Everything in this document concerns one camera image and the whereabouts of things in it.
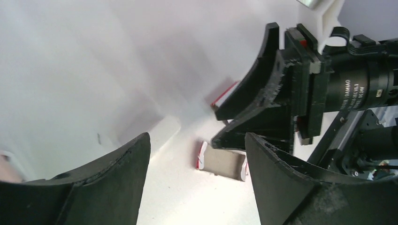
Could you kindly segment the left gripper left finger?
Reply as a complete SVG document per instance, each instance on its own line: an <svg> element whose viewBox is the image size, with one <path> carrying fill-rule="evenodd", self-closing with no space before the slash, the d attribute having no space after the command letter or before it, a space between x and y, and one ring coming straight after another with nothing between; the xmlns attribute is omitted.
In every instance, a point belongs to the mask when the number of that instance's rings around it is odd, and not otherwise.
<svg viewBox="0 0 398 225"><path fill-rule="evenodd" d="M49 180L1 182L3 225L134 225L148 164L150 136Z"/></svg>

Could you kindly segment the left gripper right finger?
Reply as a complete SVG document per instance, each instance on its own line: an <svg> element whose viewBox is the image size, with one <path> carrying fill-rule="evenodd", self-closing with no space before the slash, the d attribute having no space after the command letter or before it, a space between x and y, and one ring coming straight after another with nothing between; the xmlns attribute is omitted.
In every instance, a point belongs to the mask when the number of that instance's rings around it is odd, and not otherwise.
<svg viewBox="0 0 398 225"><path fill-rule="evenodd" d="M254 133L245 148L263 225L395 225L398 180L369 181L331 172Z"/></svg>

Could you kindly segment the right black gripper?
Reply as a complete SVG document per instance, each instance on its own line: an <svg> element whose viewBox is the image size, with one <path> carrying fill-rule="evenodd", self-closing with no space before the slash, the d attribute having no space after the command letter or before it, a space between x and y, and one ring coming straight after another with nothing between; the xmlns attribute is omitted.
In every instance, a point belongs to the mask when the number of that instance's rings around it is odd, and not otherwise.
<svg viewBox="0 0 398 225"><path fill-rule="evenodd" d="M358 111L398 103L398 42L354 36L344 46L317 51L303 25L285 31L279 49L279 25L268 23L257 59L233 92L215 110L218 121L249 119L259 109L284 120L284 143L294 132L311 141L320 134L326 112ZM271 102L284 92L284 116Z"/></svg>

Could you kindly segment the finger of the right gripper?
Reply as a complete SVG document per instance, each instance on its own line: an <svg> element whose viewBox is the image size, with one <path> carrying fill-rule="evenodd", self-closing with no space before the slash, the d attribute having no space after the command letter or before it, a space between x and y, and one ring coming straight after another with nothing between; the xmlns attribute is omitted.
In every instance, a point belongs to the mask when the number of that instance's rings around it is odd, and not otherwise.
<svg viewBox="0 0 398 225"><path fill-rule="evenodd" d="M293 153L294 126L290 107L273 105L247 109L219 131L211 139L211 145L215 149L245 151L246 133L255 133L279 149Z"/></svg>

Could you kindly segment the cardboard staple box tray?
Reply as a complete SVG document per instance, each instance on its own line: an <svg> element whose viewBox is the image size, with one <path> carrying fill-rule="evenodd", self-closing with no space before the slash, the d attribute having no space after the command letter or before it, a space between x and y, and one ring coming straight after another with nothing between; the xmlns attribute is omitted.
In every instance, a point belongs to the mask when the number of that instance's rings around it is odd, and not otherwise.
<svg viewBox="0 0 398 225"><path fill-rule="evenodd" d="M196 169L245 182L248 175L247 156L240 151L215 149L202 141L196 156Z"/></svg>

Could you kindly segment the red staple box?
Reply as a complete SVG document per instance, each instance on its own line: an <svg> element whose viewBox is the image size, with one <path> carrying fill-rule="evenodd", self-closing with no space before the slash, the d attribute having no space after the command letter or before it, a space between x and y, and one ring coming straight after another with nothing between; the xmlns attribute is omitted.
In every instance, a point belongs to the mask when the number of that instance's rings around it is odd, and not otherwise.
<svg viewBox="0 0 398 225"><path fill-rule="evenodd" d="M230 87L228 87L219 97L216 98L211 103L212 108L219 108L225 101L226 99L233 93L233 91L237 88L238 84L240 81L235 81Z"/></svg>

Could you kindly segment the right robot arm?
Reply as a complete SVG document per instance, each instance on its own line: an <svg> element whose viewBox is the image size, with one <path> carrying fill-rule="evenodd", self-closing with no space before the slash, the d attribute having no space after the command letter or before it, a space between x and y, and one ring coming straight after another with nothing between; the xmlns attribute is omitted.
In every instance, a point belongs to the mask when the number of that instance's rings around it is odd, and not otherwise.
<svg viewBox="0 0 398 225"><path fill-rule="evenodd" d="M319 52L317 39L298 24L285 31L280 49L279 25L267 24L250 71L216 108L216 118L230 123L211 145L244 151L245 135L254 133L292 153L294 135L312 144L324 113L337 112L309 162L362 178L391 170L382 161L398 157L398 127L381 125L371 110L398 104L398 41L351 37L345 27L334 27L331 37L345 44Z"/></svg>

